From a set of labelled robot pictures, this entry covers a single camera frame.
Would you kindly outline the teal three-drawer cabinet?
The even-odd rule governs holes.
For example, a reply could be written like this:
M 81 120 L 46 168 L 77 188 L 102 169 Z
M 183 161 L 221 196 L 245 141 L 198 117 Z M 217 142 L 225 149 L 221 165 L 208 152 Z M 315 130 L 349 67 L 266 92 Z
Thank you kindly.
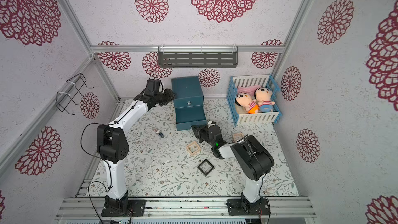
M 191 129 L 192 125 L 207 123 L 204 113 L 204 95 L 198 76 L 172 79 L 172 91 L 177 131 Z

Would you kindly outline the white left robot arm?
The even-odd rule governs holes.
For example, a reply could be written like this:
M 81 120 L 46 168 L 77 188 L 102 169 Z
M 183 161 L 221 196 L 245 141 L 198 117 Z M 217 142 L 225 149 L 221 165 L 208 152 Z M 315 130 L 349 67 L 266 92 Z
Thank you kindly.
M 146 87 L 134 99 L 131 105 L 115 120 L 108 124 L 96 123 L 96 151 L 105 166 L 107 192 L 102 212 L 94 211 L 100 223 L 103 217 L 142 217 L 146 200 L 131 200 L 125 184 L 124 160 L 129 153 L 126 132 L 153 107 L 164 106 L 173 101 L 176 94 L 165 89 L 159 79 L 147 80 Z

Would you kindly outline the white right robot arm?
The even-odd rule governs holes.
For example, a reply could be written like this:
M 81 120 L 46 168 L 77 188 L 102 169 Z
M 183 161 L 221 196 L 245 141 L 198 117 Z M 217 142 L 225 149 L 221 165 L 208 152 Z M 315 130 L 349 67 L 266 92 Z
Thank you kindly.
M 222 137 L 220 127 L 214 121 L 206 125 L 193 125 L 191 129 L 200 143 L 206 142 L 211 146 L 215 158 L 236 159 L 244 173 L 245 187 L 240 199 L 227 200 L 229 215 L 270 217 L 269 200 L 260 193 L 264 178 L 270 173 L 275 161 L 264 146 L 252 135 L 246 135 L 237 142 L 227 143 Z

